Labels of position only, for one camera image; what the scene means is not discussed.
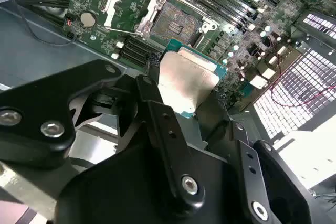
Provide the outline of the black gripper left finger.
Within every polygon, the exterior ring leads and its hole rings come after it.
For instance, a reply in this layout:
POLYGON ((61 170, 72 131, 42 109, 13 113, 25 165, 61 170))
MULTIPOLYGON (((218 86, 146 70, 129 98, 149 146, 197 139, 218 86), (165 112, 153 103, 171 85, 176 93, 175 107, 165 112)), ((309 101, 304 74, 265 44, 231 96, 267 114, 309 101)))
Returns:
POLYGON ((151 145, 151 187, 167 205, 201 207, 205 189, 176 116, 154 80, 94 60, 1 94, 1 159, 37 168, 62 165, 80 125, 116 115, 118 132, 151 145))

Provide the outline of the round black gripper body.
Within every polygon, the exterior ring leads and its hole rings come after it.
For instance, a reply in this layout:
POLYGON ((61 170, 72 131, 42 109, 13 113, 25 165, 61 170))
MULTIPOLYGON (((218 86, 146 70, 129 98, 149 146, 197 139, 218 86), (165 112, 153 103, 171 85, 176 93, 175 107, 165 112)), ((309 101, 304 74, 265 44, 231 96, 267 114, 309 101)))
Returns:
POLYGON ((156 87, 137 88, 136 103, 125 149, 64 188, 54 222, 245 222, 232 155, 219 159, 189 147, 156 87))

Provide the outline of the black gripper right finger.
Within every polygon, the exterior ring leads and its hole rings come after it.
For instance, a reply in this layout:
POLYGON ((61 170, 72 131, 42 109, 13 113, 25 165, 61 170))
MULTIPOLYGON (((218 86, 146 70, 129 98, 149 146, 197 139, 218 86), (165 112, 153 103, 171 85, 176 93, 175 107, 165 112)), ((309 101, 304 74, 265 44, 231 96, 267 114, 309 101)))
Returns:
POLYGON ((251 144, 246 130, 231 119, 218 92, 196 110, 206 150, 228 161, 248 223, 313 223, 311 196, 267 142, 251 144))

